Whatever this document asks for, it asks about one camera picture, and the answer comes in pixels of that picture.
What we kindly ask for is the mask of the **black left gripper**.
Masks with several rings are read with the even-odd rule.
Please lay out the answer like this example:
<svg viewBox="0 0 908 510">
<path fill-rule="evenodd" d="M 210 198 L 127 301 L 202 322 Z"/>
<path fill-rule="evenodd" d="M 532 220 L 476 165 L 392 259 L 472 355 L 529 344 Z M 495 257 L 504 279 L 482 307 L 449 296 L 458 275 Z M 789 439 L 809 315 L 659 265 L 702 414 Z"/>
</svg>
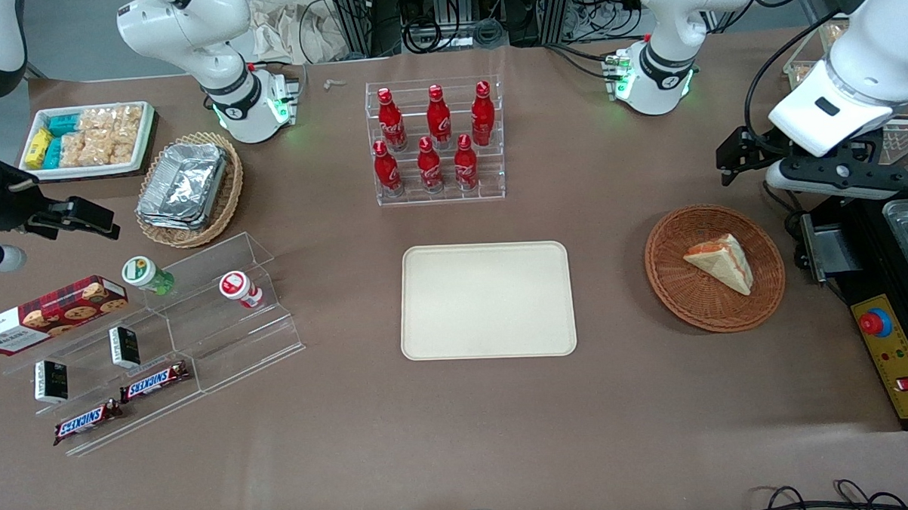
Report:
<svg viewBox="0 0 908 510">
<path fill-rule="evenodd" d="M 734 133 L 737 148 L 716 150 L 721 186 L 731 186 L 739 174 L 755 171 L 754 163 L 771 160 L 771 153 L 755 138 L 746 125 Z M 780 188 L 845 199 L 886 200 L 908 189 L 908 173 L 903 167 L 858 161 L 852 151 L 841 149 L 836 155 L 817 158 L 789 155 L 780 163 Z"/>
</svg>

